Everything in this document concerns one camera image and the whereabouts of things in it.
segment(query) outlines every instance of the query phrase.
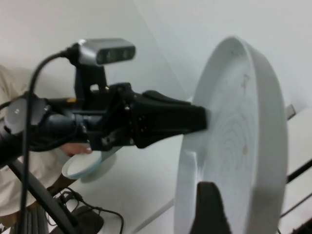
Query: metal rod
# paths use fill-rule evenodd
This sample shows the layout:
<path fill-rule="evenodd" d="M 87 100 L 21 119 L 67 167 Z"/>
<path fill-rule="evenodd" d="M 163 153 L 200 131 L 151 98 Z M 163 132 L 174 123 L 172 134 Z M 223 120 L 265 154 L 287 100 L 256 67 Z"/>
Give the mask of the metal rod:
<path fill-rule="evenodd" d="M 294 179 L 296 179 L 298 176 L 303 174 L 305 171 L 307 171 L 311 167 L 312 167 L 312 159 L 310 161 L 306 162 L 305 164 L 303 164 L 301 167 L 299 167 L 297 170 L 295 170 L 289 176 L 287 176 L 287 183 L 292 182 Z"/>
<path fill-rule="evenodd" d="M 287 210 L 285 213 L 283 213 L 281 215 L 281 218 L 286 216 L 287 214 L 289 214 L 291 211 L 293 211 L 294 209 L 296 209 L 298 206 L 300 206 L 303 202 L 305 202 L 306 200 L 308 200 L 310 197 L 312 196 L 312 193 L 310 193 L 309 195 L 307 195 L 304 199 L 302 199 L 301 201 L 299 201 L 297 204 L 295 204 L 293 207 L 291 207 L 289 210 Z"/>
<path fill-rule="evenodd" d="M 13 173 L 21 179 L 23 175 L 23 164 L 16 160 L 8 165 Z M 78 234 L 78 226 L 74 227 L 68 218 L 68 214 L 62 210 L 59 204 L 53 199 L 46 188 L 38 181 L 38 179 L 29 172 L 29 187 L 30 193 L 43 207 L 43 209 L 50 215 L 64 234 Z"/>

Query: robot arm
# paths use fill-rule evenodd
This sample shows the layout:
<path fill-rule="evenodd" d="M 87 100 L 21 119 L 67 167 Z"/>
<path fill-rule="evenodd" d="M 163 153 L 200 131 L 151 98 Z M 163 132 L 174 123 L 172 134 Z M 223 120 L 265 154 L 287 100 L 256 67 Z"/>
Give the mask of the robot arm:
<path fill-rule="evenodd" d="M 129 83 L 107 85 L 103 64 L 129 60 L 135 47 L 122 39 L 84 40 L 73 45 L 76 98 L 33 96 L 32 151 L 52 150 L 67 142 L 90 143 L 92 150 L 115 146 L 145 148 L 159 140 L 207 128 L 202 107 L 156 91 L 135 93 Z M 13 100 L 0 119 L 0 166 L 21 155 L 26 94 Z"/>

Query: beige shirt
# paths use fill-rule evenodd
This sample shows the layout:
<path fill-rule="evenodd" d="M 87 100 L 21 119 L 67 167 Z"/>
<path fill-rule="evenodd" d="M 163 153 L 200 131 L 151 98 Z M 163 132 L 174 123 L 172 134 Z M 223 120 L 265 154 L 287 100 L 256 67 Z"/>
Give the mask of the beige shirt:
<path fill-rule="evenodd" d="M 23 94 L 27 86 L 19 83 L 10 72 L 0 66 L 0 103 L 9 101 Z M 58 163 L 55 151 L 30 153 L 30 172 L 46 187 L 50 187 L 61 174 L 61 165 Z M 20 209 L 21 182 L 7 167 L 0 169 L 0 216 L 9 215 Z M 27 206 L 35 202 L 35 198 L 28 193 Z"/>

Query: white wall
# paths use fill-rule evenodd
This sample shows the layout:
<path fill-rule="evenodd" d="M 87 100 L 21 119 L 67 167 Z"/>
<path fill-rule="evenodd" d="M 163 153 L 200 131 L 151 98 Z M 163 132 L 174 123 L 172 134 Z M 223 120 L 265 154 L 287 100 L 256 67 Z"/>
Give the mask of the white wall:
<path fill-rule="evenodd" d="M 312 105 L 312 1 L 134 1 L 189 96 L 214 47 L 237 35 L 269 59 L 286 104 Z"/>
<path fill-rule="evenodd" d="M 134 61 L 107 66 L 110 83 L 128 81 L 138 92 L 155 89 L 186 98 L 133 1 L 0 1 L 0 63 L 20 78 L 28 79 L 45 56 L 78 39 L 110 37 L 127 39 L 137 48 Z M 73 95 L 73 75 L 67 61 L 54 62 L 44 71 L 38 93 Z"/>

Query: black stand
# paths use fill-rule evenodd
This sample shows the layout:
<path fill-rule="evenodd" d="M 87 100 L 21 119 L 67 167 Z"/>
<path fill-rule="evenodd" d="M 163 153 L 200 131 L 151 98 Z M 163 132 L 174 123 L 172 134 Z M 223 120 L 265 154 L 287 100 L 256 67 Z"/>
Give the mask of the black stand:
<path fill-rule="evenodd" d="M 18 160 L 9 164 L 13 173 L 21 180 L 23 174 L 23 164 Z M 43 207 L 43 209 L 50 215 L 50 217 L 58 225 L 58 228 L 63 234 L 93 234 L 93 232 L 86 232 L 83 226 L 77 221 L 77 219 L 67 210 L 65 206 L 61 207 L 46 188 L 29 172 L 29 191 L 37 200 L 37 202 Z"/>

